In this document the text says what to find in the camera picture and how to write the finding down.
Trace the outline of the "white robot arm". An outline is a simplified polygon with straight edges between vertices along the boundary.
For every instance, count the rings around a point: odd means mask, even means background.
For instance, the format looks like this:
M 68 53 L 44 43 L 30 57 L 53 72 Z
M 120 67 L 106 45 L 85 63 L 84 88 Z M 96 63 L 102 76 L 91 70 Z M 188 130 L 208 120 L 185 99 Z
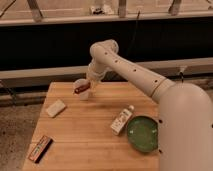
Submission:
M 213 101 L 199 86 L 176 83 L 118 55 L 113 39 L 90 47 L 88 76 L 112 69 L 158 104 L 159 171 L 213 171 Z

